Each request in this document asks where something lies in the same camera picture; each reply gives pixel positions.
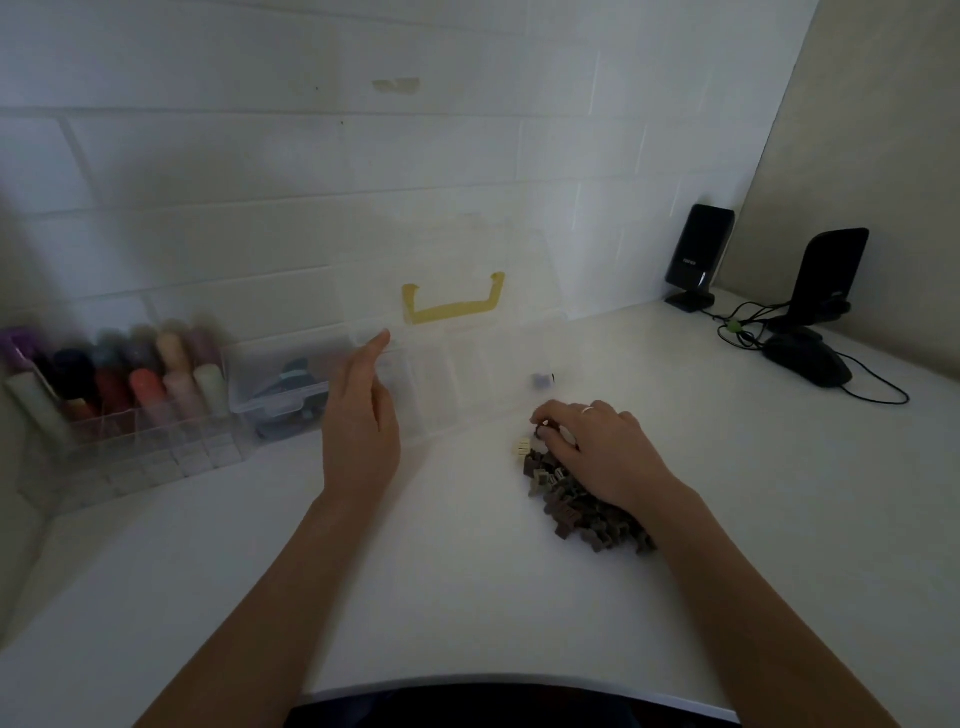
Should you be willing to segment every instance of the brown pieces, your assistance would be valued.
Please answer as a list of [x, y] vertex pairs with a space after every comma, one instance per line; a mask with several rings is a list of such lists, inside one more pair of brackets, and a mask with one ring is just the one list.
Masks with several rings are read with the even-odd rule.
[[531, 449], [523, 458], [523, 474], [531, 479], [530, 497], [543, 496], [543, 512], [557, 523], [560, 538], [580, 530], [581, 538], [596, 552], [631, 540], [637, 553], [657, 549], [633, 516], [591, 495], [552, 453]]

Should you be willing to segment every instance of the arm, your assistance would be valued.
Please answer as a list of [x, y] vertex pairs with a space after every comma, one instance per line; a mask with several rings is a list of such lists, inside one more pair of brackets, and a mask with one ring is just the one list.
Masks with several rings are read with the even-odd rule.
[[337, 593], [396, 472], [399, 430], [374, 374], [384, 332], [330, 386], [324, 491], [286, 547], [136, 725], [282, 725]]
[[[750, 565], [629, 412], [550, 401], [531, 418], [595, 496], [631, 513], [680, 585], [727, 697], [747, 726], [897, 723]], [[571, 446], [557, 430], [565, 426]]]

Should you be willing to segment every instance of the black speaker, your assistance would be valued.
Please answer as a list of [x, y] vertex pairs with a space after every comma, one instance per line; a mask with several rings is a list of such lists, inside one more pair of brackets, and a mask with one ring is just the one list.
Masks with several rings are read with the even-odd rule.
[[770, 330], [836, 321], [848, 313], [847, 297], [869, 238], [866, 228], [821, 232], [813, 238], [806, 246], [790, 308], [770, 322]]
[[688, 313], [713, 305], [713, 294], [708, 289], [734, 219], [731, 209], [693, 206], [666, 273], [666, 282], [682, 288], [684, 293], [670, 296], [667, 303]]

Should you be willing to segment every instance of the black mouse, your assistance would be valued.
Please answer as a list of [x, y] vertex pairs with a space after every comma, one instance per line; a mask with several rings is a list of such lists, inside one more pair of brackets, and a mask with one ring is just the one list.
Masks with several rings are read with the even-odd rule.
[[788, 331], [763, 342], [763, 355], [818, 387], [839, 387], [853, 378], [843, 359], [813, 331]]

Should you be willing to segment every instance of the plastic organizer box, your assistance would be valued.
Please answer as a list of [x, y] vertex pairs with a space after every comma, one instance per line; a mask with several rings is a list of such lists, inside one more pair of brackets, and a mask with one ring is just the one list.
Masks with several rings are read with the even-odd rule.
[[319, 425], [329, 379], [389, 328], [377, 373], [406, 440], [513, 408], [533, 408], [579, 371], [542, 236], [438, 232], [402, 255], [333, 267], [342, 323], [227, 347], [230, 410], [260, 441]]
[[28, 430], [17, 490], [42, 514], [58, 516], [239, 463], [254, 445], [232, 416], [165, 421], [157, 426], [150, 412], [134, 409], [74, 423], [70, 449], [53, 449]]

